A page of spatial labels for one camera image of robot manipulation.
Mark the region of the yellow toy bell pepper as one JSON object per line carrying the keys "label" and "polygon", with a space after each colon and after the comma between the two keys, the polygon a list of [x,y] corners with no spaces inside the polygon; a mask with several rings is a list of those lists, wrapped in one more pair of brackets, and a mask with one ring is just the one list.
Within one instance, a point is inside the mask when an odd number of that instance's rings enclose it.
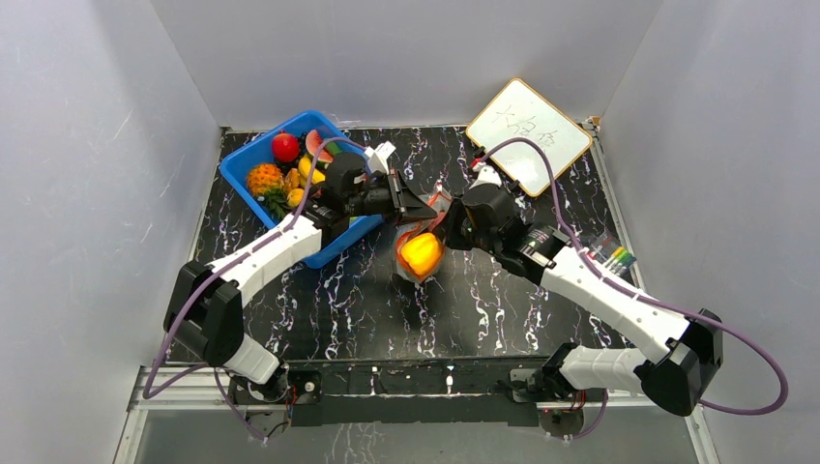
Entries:
{"label": "yellow toy bell pepper", "polygon": [[424,280],[438,269],[444,252],[444,244],[434,234],[425,232],[398,248],[398,264],[409,276]]}

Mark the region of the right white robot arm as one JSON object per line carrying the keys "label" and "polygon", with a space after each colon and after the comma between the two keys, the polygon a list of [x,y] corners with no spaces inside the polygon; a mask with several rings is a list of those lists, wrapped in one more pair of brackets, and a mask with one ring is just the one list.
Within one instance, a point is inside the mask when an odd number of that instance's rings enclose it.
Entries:
{"label": "right white robot arm", "polygon": [[435,234],[452,249],[480,249],[508,273],[582,306],[632,343],[630,349],[594,349],[564,343],[530,381],[558,400],[589,389],[642,393],[664,411],[692,413],[721,365],[722,337],[692,320],[646,303],[634,287],[610,286],[588,268],[585,254],[554,226],[525,221],[501,187],[469,188],[451,205]]}

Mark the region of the clear zip top bag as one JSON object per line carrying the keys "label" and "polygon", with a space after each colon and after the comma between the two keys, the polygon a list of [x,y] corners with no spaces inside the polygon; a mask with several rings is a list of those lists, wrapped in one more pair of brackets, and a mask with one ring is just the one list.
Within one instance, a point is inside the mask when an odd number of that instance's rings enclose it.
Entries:
{"label": "clear zip top bag", "polygon": [[436,213],[436,217],[399,226],[393,243],[394,272],[416,284],[433,276],[443,260],[445,246],[435,236],[433,229],[444,220],[453,196],[438,180],[430,193],[422,195],[422,200]]}

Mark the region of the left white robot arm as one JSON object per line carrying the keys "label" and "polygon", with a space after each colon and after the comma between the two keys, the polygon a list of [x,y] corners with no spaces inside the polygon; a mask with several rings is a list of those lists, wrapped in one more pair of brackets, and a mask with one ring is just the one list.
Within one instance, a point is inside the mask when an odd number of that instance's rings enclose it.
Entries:
{"label": "left white robot arm", "polygon": [[324,181],[307,188],[302,205],[240,250],[179,272],[163,327],[211,367],[224,367],[251,382],[266,402],[284,398],[289,378],[282,361],[247,334],[243,311],[268,283],[296,263],[331,247],[351,217],[380,216],[399,224],[436,218],[400,172],[355,153],[336,156]]}

